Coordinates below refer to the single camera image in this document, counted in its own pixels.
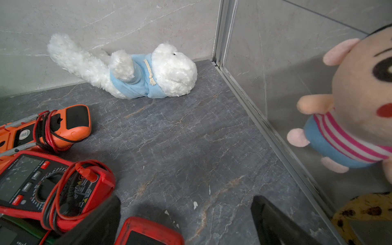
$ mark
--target striped shirt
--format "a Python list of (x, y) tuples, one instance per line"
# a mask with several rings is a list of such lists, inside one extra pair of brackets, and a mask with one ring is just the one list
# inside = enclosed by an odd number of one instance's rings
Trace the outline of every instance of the striped shirt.
[(365, 142), (340, 127), (335, 120), (335, 109), (313, 116), (323, 137), (343, 155), (363, 163), (375, 163), (392, 156), (392, 147)]

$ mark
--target cartoon face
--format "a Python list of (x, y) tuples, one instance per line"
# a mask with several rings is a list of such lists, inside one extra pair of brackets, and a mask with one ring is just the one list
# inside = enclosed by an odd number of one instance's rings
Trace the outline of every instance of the cartoon face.
[(332, 81), (337, 120), (360, 139), (392, 146), (392, 27), (345, 56)]

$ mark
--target blue shorts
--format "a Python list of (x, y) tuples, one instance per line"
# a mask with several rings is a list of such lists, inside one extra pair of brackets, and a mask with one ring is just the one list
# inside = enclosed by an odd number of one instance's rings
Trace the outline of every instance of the blue shorts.
[(321, 134), (313, 115), (309, 117), (303, 129), (306, 138), (310, 141), (310, 145), (323, 156), (331, 158), (338, 164), (349, 168), (364, 168), (371, 165), (371, 163), (363, 163), (351, 159), (336, 150)]

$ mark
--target red multimeter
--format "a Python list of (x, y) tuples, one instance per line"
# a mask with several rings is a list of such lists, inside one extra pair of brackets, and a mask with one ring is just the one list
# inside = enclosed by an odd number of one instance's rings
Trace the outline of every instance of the red multimeter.
[(138, 217), (128, 218), (114, 245), (185, 245), (180, 233)]
[(20, 151), (0, 170), (0, 213), (41, 220), (44, 228), (62, 233), (81, 222), (114, 187), (113, 172), (98, 161), (72, 163)]

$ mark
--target warning label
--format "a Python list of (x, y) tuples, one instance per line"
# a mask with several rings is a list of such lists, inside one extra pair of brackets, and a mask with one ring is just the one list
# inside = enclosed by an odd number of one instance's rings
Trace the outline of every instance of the warning label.
[(98, 181), (91, 183), (87, 179), (80, 180), (78, 178), (78, 182), (75, 186), (75, 194), (74, 199), (76, 201), (76, 205), (80, 208), (80, 213), (82, 213), (84, 207), (86, 206), (89, 198), (94, 191), (95, 186), (97, 185)]

